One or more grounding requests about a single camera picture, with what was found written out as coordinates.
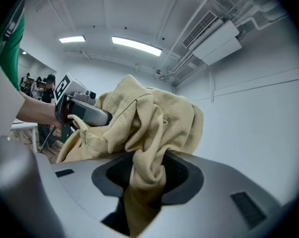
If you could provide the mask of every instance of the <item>khaki fabric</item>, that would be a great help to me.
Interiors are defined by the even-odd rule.
[[[115,91],[101,95],[96,107],[113,115],[110,124],[89,127],[70,115],[79,129],[64,144],[57,163],[135,151],[124,206],[130,235],[136,237],[160,210],[165,151],[192,154],[202,136],[203,113],[185,97],[145,88],[131,75]]]

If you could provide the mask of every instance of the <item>ceiling light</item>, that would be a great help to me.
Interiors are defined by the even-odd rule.
[[[124,46],[128,46],[131,48],[135,48],[138,50],[142,50],[148,53],[151,53],[153,55],[156,56],[160,56],[161,54],[161,49],[155,48],[153,46],[141,43],[141,42],[137,42],[137,41],[132,41],[129,39],[123,39],[123,38],[119,38],[119,37],[112,37],[112,41],[115,44],[119,44],[119,45],[124,45]]]
[[[85,42],[85,38],[83,35],[81,36],[73,36],[73,37],[67,37],[67,38],[61,38],[59,39],[62,43],[67,43],[67,42]]]

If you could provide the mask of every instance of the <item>machine surface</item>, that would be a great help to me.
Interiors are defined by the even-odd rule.
[[[123,237],[104,220],[117,212],[124,181],[115,174],[120,174],[122,161],[122,168],[128,170],[132,154],[50,165],[45,155],[34,155],[23,145],[0,138],[0,198],[36,237]],[[173,175],[177,179],[169,182],[160,213],[139,237],[239,237],[259,229],[281,209],[269,193],[227,165],[170,152],[164,163],[165,167],[177,167],[166,168],[166,187],[172,179],[168,174],[182,172]],[[114,166],[118,170],[111,176],[108,170]],[[100,189],[100,183],[108,191]],[[16,188],[18,193],[12,195]],[[23,213],[17,207],[20,202],[26,208]],[[38,221],[44,234],[38,232]]]

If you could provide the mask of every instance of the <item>table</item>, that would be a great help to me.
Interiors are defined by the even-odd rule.
[[[36,127],[38,126],[37,123],[34,122],[24,122],[18,119],[15,119],[14,123],[12,124],[10,131],[15,130],[24,130],[24,129],[32,129],[32,147],[34,153],[37,152],[36,146]]]

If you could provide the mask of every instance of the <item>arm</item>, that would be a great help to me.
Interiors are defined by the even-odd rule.
[[[55,117],[55,104],[37,101],[22,92],[19,93],[24,97],[25,102],[18,112],[17,119],[26,122],[51,124],[61,129],[61,123]]]

